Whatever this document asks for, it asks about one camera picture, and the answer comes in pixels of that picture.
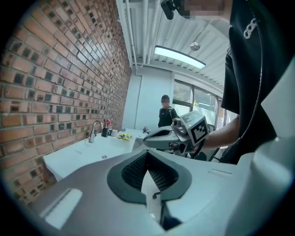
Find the faucet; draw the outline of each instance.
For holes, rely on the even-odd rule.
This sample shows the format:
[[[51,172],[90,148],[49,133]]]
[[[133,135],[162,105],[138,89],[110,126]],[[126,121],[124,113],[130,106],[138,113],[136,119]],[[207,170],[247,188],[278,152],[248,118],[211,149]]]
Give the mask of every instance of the faucet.
[[[102,122],[99,121],[99,120],[96,120],[96,121],[93,123],[92,131],[91,131],[91,134],[90,134],[90,141],[89,141],[90,143],[94,143],[94,138],[95,138],[95,136],[96,136],[96,127],[95,127],[95,125],[96,125],[97,123],[100,123],[101,131],[103,130],[103,124],[102,124]]]

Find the handheld device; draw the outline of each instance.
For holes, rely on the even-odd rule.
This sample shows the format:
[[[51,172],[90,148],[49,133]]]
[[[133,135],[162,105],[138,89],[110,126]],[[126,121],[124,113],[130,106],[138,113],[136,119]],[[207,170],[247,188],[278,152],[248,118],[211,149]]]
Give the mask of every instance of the handheld device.
[[[174,154],[184,156],[201,144],[209,128],[206,118],[197,111],[176,118],[171,126],[164,126],[149,133],[143,143],[149,148],[173,150]]]

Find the soap dispenser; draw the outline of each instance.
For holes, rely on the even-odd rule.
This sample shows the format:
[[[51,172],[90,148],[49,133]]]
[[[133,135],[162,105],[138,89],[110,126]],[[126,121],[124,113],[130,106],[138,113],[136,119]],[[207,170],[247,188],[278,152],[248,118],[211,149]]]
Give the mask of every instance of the soap dispenser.
[[[105,128],[103,128],[102,134],[101,134],[102,137],[107,138],[108,133],[109,133],[110,125],[111,125],[110,120],[109,119],[106,119],[106,126],[105,126]]]

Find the white sink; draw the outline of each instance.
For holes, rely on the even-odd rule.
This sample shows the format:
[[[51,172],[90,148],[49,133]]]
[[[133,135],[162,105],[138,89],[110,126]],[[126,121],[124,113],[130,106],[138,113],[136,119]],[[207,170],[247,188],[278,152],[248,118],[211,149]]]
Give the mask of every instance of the white sink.
[[[82,166],[119,156],[133,150],[149,149],[143,144],[143,134],[140,130],[126,130],[125,133],[133,135],[130,141],[116,137],[94,138],[94,143],[89,138],[71,144],[56,152],[44,156],[47,168],[54,174],[57,181],[67,177]]]

